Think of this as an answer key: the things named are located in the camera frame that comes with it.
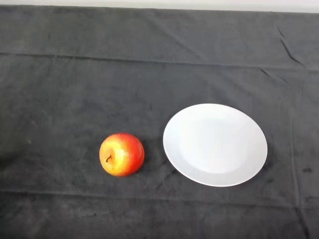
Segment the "plate center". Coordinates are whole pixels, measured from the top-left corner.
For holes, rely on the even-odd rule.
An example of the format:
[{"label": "plate center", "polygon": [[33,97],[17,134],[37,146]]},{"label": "plate center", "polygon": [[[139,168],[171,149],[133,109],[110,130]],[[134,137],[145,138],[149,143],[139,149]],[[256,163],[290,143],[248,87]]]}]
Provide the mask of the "plate center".
[{"label": "plate center", "polygon": [[179,149],[193,167],[209,173],[227,173],[247,159],[248,142],[235,120],[202,119],[180,131]]}]

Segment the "apple stem cavity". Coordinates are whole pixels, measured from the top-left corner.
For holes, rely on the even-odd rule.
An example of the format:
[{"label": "apple stem cavity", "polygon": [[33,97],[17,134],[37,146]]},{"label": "apple stem cavity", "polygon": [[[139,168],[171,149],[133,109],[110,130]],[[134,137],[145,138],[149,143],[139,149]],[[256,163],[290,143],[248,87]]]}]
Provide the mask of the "apple stem cavity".
[{"label": "apple stem cavity", "polygon": [[112,156],[111,156],[111,155],[110,155],[110,157],[108,157],[108,158],[106,159],[106,162],[108,162],[110,158],[112,158]]}]

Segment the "tablecloth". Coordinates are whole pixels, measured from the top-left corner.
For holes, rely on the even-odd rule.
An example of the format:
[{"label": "tablecloth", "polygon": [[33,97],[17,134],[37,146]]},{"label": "tablecloth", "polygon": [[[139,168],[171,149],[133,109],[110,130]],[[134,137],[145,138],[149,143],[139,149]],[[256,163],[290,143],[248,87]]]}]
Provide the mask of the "tablecloth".
[{"label": "tablecloth", "polygon": [[[0,6],[0,238],[318,239],[319,15]],[[162,134],[181,109],[234,107],[264,132],[251,180],[182,176]],[[99,148],[129,132],[134,175]]]}]

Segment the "apple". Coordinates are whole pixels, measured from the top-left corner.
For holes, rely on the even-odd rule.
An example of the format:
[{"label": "apple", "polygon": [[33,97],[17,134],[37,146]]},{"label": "apple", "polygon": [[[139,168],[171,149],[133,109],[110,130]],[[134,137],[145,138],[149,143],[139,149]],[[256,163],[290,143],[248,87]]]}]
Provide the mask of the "apple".
[{"label": "apple", "polygon": [[128,176],[143,164],[142,143],[129,133],[107,137],[100,148],[100,161],[106,172],[113,176]]}]

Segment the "white plate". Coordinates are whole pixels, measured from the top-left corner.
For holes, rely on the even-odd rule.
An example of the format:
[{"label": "white plate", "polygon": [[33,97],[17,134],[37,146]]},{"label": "white plate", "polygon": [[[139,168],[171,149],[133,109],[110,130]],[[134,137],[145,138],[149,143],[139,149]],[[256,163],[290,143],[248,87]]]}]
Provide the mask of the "white plate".
[{"label": "white plate", "polygon": [[234,108],[201,104],[188,107],[168,122],[163,144],[172,165],[195,182],[217,187],[254,177],[267,157],[259,126]]}]

